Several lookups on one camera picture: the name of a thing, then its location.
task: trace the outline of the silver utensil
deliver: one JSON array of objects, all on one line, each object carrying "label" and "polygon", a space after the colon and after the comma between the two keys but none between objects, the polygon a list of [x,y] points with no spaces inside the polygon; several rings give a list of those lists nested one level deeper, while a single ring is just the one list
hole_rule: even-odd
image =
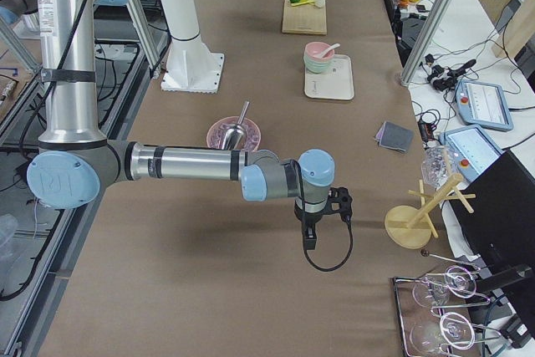
[{"label": "silver utensil", "polygon": [[247,132],[245,127],[243,127],[243,120],[245,119],[245,114],[249,109],[249,101],[246,100],[243,104],[242,113],[240,114],[237,123],[229,125],[221,142],[222,150],[238,150],[243,148],[245,141],[247,139]]}]

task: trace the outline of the black monitor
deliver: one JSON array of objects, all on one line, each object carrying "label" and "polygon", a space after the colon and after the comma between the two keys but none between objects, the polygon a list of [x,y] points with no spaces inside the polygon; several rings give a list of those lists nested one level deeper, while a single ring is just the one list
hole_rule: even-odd
[{"label": "black monitor", "polygon": [[[492,274],[519,264],[535,270],[535,179],[511,152],[501,155],[464,191],[474,213],[452,201],[462,232]],[[535,278],[502,288],[520,320],[535,337]]]}]

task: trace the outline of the table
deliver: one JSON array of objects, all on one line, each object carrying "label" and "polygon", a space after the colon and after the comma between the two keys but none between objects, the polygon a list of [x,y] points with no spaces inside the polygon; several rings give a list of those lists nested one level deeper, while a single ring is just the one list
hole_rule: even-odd
[{"label": "table", "polygon": [[[281,34],[283,0],[196,0],[203,40],[226,55],[216,95],[149,87],[130,133],[151,144],[204,146],[239,112],[282,158],[311,147],[337,161],[335,185],[354,197],[354,254],[335,273],[303,258],[293,201],[246,203],[236,183],[143,180],[112,186],[40,355],[400,355],[390,278],[436,265],[395,245],[385,213],[417,186],[423,157],[379,148],[384,120],[416,131],[382,0],[327,0],[328,35]],[[303,94],[304,45],[340,42],[353,61],[355,98]],[[448,254],[444,233],[430,250]],[[313,259],[334,264],[347,233],[318,225]]]},{"label": "table", "polygon": [[[441,21],[433,42],[428,49],[428,53],[434,55],[447,54],[449,51],[470,48],[475,43],[485,41],[493,32],[494,26],[489,20],[478,0],[452,0],[446,15]],[[496,39],[497,33],[490,38]],[[492,52],[492,43],[487,46],[477,46],[472,50],[458,55],[447,55],[440,59],[439,64],[442,66],[452,66],[454,64],[463,64],[469,59],[476,59],[477,63],[474,70],[482,69],[479,73],[478,81],[496,83],[503,87],[504,90],[513,93],[506,93],[507,104],[510,108],[522,108],[535,105],[535,94],[529,83],[515,66],[508,59],[500,60]],[[437,108],[442,116],[447,116],[449,106],[442,99],[442,94],[438,93],[425,83],[426,74],[423,69],[419,69],[413,78],[414,83],[409,86],[411,97],[424,107],[424,110]],[[420,107],[414,105],[415,113],[420,112]],[[487,133],[496,143],[501,146],[510,146],[526,138],[535,130],[535,110],[512,113],[514,130],[501,132],[487,130]],[[465,125],[459,116],[452,118],[450,121],[442,121],[438,125],[439,131],[454,130],[455,128]],[[528,140],[524,144],[512,148],[512,151],[526,168],[535,175],[535,138]],[[455,214],[447,202],[442,209],[442,216],[448,231],[448,238],[451,249],[455,256],[471,256],[473,252],[466,244],[459,223]],[[507,322],[507,319],[498,319],[491,324],[492,327],[499,328]],[[489,342],[489,346],[496,351],[502,345],[502,341]],[[519,350],[506,350],[503,356],[531,356],[535,354],[535,341],[530,342]]]}]

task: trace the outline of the wooden cutting board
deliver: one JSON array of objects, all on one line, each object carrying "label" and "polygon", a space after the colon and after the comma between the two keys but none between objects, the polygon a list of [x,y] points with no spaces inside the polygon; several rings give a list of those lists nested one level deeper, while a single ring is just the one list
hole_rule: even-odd
[{"label": "wooden cutting board", "polygon": [[283,33],[327,35],[326,7],[317,8],[313,4],[292,7],[290,0],[284,0]]}]

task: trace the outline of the white spoon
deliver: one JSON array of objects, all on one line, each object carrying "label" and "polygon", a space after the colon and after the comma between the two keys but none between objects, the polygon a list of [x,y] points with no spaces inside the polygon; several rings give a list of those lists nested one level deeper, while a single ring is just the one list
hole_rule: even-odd
[{"label": "white spoon", "polygon": [[340,44],[335,43],[334,45],[331,45],[326,48],[321,54],[316,54],[315,57],[319,59],[324,58],[326,54],[328,54],[331,50],[336,49],[338,46],[340,46]]}]

